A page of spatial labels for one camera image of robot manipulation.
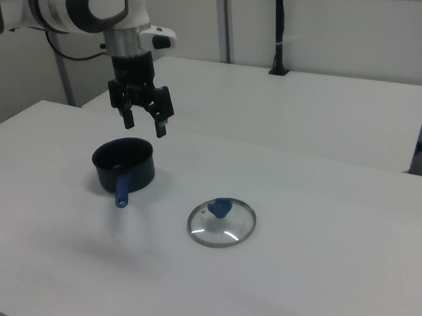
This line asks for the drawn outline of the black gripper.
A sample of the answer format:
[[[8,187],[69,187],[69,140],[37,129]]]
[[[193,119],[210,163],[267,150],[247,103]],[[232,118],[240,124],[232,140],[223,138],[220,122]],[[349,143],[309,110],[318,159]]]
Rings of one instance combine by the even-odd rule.
[[[144,87],[143,108],[152,116],[156,135],[159,138],[167,134],[168,119],[175,112],[168,87],[155,87],[154,64],[150,51],[131,57],[111,57],[115,78],[108,81],[110,104],[119,111],[124,120],[124,127],[134,126],[132,102],[127,92],[129,85]]]

